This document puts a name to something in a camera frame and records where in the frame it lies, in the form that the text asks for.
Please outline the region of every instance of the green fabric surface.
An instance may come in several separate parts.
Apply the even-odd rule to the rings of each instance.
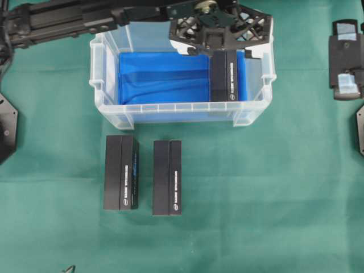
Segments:
[[[1,272],[364,272],[363,102],[328,87],[332,22],[363,22],[360,0],[242,3],[275,19],[271,106],[244,128],[136,125],[132,212],[102,210],[105,139],[120,132],[94,106],[92,36],[16,51],[2,83],[19,130],[0,166]],[[158,139],[183,141],[181,217],[151,216]]]

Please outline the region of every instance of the plastic storage box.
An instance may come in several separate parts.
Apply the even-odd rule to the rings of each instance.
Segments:
[[[176,52],[168,40],[169,22],[131,23],[97,34],[90,42],[90,85],[95,90],[97,109],[116,128],[134,129],[134,123],[233,121],[234,126],[252,124],[272,101],[276,79],[273,37],[270,44],[247,48],[247,101],[194,102],[174,104],[118,104],[119,54],[122,52]]]

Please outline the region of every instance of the metal bracket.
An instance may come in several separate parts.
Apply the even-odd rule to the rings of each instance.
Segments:
[[[357,112],[360,153],[364,155],[364,106]]]
[[[16,150],[18,111],[0,94],[0,164]]]

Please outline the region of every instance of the black box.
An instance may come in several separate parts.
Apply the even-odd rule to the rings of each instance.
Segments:
[[[154,141],[153,215],[181,214],[181,141]]]
[[[138,152],[131,135],[106,137],[104,209],[138,207]]]
[[[210,101],[238,100],[237,51],[215,51],[210,60]]]

